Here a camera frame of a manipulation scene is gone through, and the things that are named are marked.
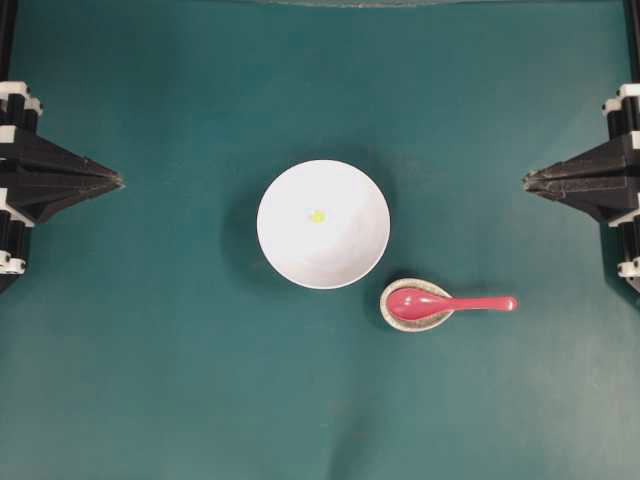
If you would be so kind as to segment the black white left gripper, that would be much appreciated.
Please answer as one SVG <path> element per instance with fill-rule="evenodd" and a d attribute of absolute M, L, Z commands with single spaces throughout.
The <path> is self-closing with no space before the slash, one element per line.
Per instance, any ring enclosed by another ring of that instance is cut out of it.
<path fill-rule="evenodd" d="M 41 115 L 25 82 L 1 82 L 2 293 L 26 272 L 34 221 L 124 186 L 118 172 L 38 136 Z M 20 166 L 63 174 L 20 173 Z"/>

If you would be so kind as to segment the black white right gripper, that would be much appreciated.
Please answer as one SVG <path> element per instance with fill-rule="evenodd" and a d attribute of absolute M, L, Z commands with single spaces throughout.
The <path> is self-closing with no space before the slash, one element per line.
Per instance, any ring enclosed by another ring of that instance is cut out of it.
<path fill-rule="evenodd" d="M 611 140 L 524 176 L 524 190 L 611 220 L 622 260 L 617 274 L 639 291 L 639 84 L 624 84 L 603 105 Z M 621 176 L 625 180 L 564 180 Z"/>

